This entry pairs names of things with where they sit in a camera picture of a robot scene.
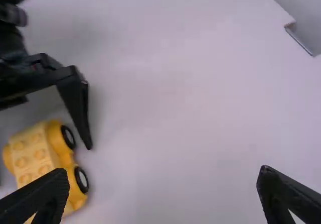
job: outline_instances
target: gray object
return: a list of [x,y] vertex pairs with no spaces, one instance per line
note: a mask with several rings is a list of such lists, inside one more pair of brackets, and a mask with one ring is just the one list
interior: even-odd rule
[[321,53],[321,0],[275,0],[294,19],[285,30],[311,56]]

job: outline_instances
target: lego stud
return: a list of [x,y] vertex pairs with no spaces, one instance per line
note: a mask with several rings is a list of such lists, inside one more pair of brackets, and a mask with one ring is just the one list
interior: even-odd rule
[[18,141],[14,144],[13,148],[14,150],[22,150],[25,146],[25,143],[23,141]]
[[37,143],[40,141],[40,139],[41,139],[41,134],[35,134],[31,136],[30,141],[32,143]]
[[44,149],[37,150],[35,152],[35,158],[38,159],[38,160],[43,159],[45,156],[46,156],[46,151]]
[[49,171],[50,171],[50,166],[49,165],[44,165],[44,166],[39,168],[38,173],[40,175],[44,175],[44,174],[47,174]]
[[19,168],[24,168],[27,165],[27,158],[26,157],[21,157],[16,160],[15,166]]
[[25,174],[19,177],[19,183],[29,183],[31,182],[31,174]]

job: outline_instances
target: white table surface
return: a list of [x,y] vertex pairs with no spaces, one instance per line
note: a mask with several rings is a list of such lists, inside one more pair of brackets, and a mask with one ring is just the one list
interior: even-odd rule
[[[91,84],[94,149],[76,153],[90,199],[63,223],[266,223],[270,165],[321,192],[321,61],[273,0],[28,0],[31,53]],[[0,143],[71,123],[55,89],[0,113]],[[16,189],[0,165],[0,194]]]

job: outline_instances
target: yellow toy car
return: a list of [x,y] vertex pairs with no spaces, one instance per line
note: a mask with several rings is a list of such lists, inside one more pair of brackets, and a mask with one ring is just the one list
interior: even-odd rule
[[70,184],[65,216],[85,204],[89,190],[86,173],[73,159],[75,147],[71,130],[60,121],[52,120],[13,135],[3,149],[3,159],[15,175],[18,188],[56,168],[65,168]]

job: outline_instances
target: toy car wheel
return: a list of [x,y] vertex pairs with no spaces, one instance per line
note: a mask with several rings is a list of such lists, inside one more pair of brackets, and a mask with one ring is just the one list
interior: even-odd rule
[[68,128],[65,125],[61,125],[61,134],[64,138],[64,141],[66,142],[69,149],[73,150],[76,148],[76,141],[74,134],[71,132],[70,128]]
[[89,181],[86,172],[79,166],[75,168],[76,182],[82,193],[86,194],[89,191]]

